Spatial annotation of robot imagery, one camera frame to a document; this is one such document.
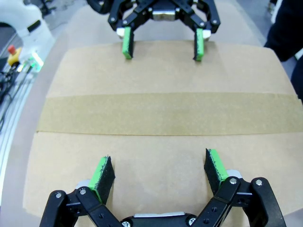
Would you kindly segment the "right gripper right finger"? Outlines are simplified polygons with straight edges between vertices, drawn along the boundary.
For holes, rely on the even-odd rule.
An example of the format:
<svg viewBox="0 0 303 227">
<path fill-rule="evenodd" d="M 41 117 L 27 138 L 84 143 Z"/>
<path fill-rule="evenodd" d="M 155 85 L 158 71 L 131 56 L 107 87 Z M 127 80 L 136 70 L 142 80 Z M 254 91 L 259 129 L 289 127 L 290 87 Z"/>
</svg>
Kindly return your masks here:
<svg viewBox="0 0 303 227">
<path fill-rule="evenodd" d="M 286 226 L 269 181 L 251 182 L 229 175 L 215 149 L 205 150 L 204 170 L 213 197 L 194 221 L 195 227 L 219 227 L 232 207 L 241 207 L 251 227 Z"/>
</svg>

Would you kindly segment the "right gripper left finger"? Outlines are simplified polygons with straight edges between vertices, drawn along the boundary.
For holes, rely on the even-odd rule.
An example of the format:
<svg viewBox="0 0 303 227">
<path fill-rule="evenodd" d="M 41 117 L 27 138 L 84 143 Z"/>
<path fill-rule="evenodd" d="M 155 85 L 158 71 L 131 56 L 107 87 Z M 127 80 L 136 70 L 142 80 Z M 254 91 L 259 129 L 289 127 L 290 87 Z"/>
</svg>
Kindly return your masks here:
<svg viewBox="0 0 303 227">
<path fill-rule="evenodd" d="M 56 190 L 50 193 L 41 227 L 73 227 L 80 216 L 88 216 L 97 227 L 120 227 L 120 221 L 106 207 L 115 179 L 111 157 L 102 157 L 87 186 L 67 194 Z"/>
</svg>

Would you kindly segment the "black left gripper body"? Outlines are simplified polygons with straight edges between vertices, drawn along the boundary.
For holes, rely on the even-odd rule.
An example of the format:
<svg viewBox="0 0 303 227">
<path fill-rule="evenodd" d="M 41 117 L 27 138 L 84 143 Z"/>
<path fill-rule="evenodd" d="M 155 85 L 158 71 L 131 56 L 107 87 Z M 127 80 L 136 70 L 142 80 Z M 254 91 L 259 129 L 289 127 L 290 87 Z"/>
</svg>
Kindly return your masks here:
<svg viewBox="0 0 303 227">
<path fill-rule="evenodd" d="M 132 11 L 143 4 L 145 0 L 132 0 L 132 6 L 126 10 L 123 14 L 123 20 L 127 19 Z M 182 3 L 187 3 L 190 7 L 196 4 L 196 0 L 182 0 Z M 147 7 L 143 14 L 150 15 L 150 19 L 154 21 L 174 21 L 178 20 L 178 15 L 180 13 L 180 7 L 174 5 L 170 0 L 156 0 L 153 5 Z"/>
</svg>

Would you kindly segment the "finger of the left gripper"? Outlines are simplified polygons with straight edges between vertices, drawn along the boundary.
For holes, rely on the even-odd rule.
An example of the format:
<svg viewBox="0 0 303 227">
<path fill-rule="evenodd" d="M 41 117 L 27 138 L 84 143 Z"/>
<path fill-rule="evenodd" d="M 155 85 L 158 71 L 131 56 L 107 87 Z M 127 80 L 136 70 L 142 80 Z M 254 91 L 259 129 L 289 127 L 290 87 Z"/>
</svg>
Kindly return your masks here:
<svg viewBox="0 0 303 227">
<path fill-rule="evenodd" d="M 204 56 L 204 40 L 217 32 L 221 22 L 215 4 L 197 4 L 196 7 L 206 15 L 206 21 L 195 13 L 192 4 L 177 4 L 177 15 L 195 33 L 193 59 L 201 61 Z"/>
<path fill-rule="evenodd" d="M 133 6 L 132 2 L 113 2 L 109 10 L 108 22 L 111 28 L 117 32 L 119 28 L 124 29 L 122 53 L 127 60 L 133 58 L 134 52 L 134 30 L 150 19 L 148 7 L 151 2 L 136 2 L 137 7 L 130 15 L 123 19 L 124 13 Z"/>
</svg>

